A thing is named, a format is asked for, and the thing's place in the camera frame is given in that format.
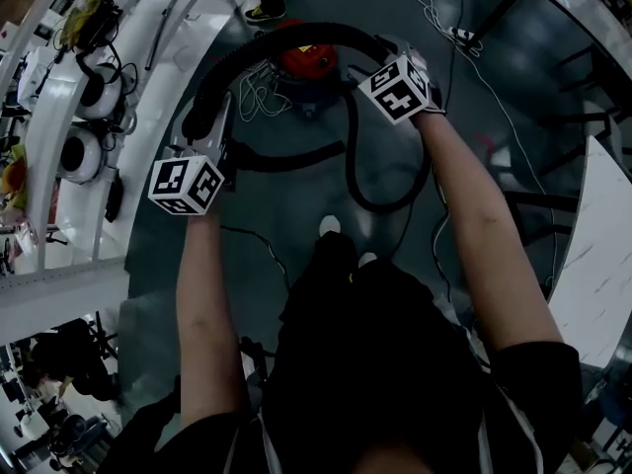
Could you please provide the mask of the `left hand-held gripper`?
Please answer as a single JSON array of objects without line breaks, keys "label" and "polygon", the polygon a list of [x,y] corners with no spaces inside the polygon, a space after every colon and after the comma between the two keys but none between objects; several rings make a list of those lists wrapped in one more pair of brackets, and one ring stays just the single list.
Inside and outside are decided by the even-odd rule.
[{"label": "left hand-held gripper", "polygon": [[164,147],[151,170],[148,198],[170,214],[206,214],[226,181],[221,167],[232,126],[233,93],[226,91],[212,137]]}]

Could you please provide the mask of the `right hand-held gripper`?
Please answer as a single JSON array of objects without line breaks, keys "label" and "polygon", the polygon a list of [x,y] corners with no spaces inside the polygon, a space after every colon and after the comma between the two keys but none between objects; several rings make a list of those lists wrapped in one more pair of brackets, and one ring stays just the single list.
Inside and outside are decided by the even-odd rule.
[{"label": "right hand-held gripper", "polygon": [[408,42],[375,38],[387,51],[385,64],[358,85],[359,90],[393,124],[419,112],[443,114],[440,88],[425,58]]}]

